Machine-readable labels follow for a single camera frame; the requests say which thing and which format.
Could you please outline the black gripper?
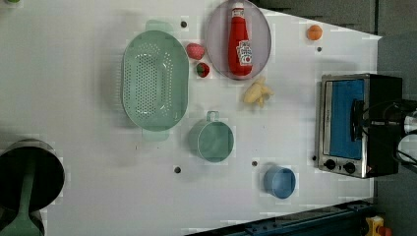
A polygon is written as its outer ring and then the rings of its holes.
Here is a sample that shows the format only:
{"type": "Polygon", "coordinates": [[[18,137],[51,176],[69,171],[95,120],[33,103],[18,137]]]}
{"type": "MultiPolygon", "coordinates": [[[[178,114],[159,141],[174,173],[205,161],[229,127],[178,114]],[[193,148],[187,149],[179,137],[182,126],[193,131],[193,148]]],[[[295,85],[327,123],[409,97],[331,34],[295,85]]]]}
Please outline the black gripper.
{"type": "Polygon", "coordinates": [[[366,119],[362,121],[362,126],[364,128],[370,127],[402,127],[402,121],[390,121],[390,120],[371,120],[366,119]]]}

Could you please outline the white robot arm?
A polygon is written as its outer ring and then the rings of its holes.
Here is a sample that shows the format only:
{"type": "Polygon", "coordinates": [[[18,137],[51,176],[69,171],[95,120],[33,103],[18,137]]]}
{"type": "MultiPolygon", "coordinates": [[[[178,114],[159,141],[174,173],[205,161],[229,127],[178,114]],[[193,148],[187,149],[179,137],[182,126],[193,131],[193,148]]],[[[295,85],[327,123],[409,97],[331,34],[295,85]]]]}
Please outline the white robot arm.
{"type": "Polygon", "coordinates": [[[416,165],[416,110],[400,111],[392,119],[367,119],[363,125],[366,128],[398,128],[393,158],[404,165],[416,165]]]}

